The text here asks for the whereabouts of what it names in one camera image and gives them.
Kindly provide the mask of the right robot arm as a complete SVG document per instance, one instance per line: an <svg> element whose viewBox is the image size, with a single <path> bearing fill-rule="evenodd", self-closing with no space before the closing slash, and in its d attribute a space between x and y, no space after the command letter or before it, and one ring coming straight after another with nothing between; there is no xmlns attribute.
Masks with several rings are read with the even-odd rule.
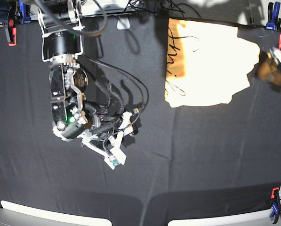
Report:
<svg viewBox="0 0 281 226"><path fill-rule="evenodd" d="M106 147L122 132L136 135L135 121L124 120L124 101L111 86L104 85L78 62L84 52L83 38L96 37L107 26L86 31L79 0L38 0L42 30L42 60L50 62L49 83L53 133L63 141L81 138L87 144Z"/></svg>

